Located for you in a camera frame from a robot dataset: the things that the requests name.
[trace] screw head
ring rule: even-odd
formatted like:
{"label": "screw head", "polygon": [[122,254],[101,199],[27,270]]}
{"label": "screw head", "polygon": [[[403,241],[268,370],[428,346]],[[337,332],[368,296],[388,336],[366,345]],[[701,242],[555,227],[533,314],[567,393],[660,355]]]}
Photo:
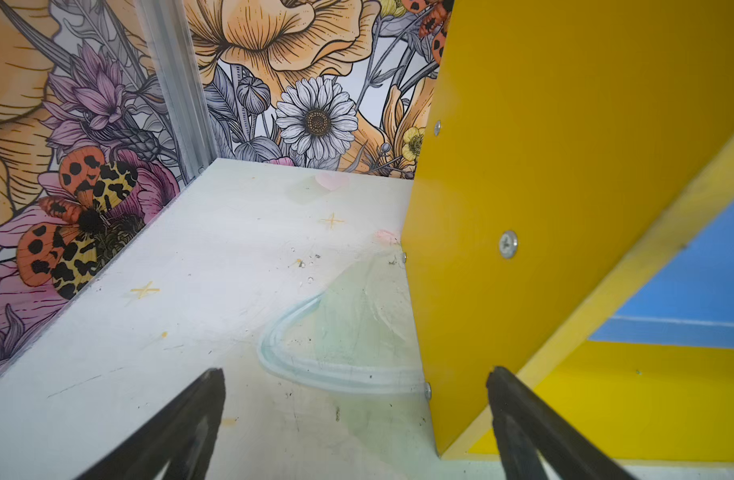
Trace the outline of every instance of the screw head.
{"label": "screw head", "polygon": [[501,255],[505,259],[510,259],[516,255],[516,249],[519,247],[519,239],[516,232],[508,230],[501,235],[501,241],[498,242],[497,248],[501,251]]}

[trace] white daisy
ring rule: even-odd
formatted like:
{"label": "white daisy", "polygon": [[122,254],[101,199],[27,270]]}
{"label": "white daisy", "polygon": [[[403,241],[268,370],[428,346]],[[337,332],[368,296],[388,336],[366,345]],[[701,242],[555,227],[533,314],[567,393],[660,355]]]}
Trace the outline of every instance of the white daisy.
{"label": "white daisy", "polygon": [[287,87],[276,114],[282,140],[305,156],[307,166],[340,158],[359,127],[353,100],[332,78],[309,78]]}

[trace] gray flower bud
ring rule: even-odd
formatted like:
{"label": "gray flower bud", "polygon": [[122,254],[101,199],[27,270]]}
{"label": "gray flower bud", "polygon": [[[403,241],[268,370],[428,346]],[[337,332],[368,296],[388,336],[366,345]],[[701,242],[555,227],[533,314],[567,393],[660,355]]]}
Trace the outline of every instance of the gray flower bud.
{"label": "gray flower bud", "polygon": [[260,115],[271,106],[271,90],[263,80],[245,77],[237,85],[237,99],[250,114]]}

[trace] scratch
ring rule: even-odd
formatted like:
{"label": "scratch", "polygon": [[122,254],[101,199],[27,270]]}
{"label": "scratch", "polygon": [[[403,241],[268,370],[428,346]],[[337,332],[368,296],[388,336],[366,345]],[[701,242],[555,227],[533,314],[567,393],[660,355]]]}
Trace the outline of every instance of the scratch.
{"label": "scratch", "polygon": [[72,386],[66,387],[66,388],[64,388],[64,389],[60,390],[59,392],[55,392],[55,393],[53,393],[52,395],[48,395],[48,396],[46,396],[46,398],[50,398],[50,397],[52,397],[52,396],[58,395],[58,394],[60,394],[60,393],[63,393],[63,392],[65,392],[66,390],[71,390],[71,389],[73,389],[74,387],[77,387],[77,386],[79,386],[79,385],[84,385],[85,383],[89,382],[90,380],[94,380],[94,379],[99,379],[99,378],[101,378],[102,376],[103,376],[103,374],[102,374],[102,373],[101,373],[100,375],[95,375],[95,376],[94,376],[94,377],[92,377],[91,379],[86,379],[86,380],[84,380],[83,382],[79,382],[79,383],[76,383],[76,384],[74,384],[74,385],[72,385]]}

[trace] blue surface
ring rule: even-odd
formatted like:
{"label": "blue surface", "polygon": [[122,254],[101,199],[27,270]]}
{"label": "blue surface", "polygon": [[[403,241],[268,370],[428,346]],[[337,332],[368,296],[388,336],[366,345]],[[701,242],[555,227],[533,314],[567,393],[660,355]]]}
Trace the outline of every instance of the blue surface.
{"label": "blue surface", "polygon": [[589,340],[734,349],[734,202]]}

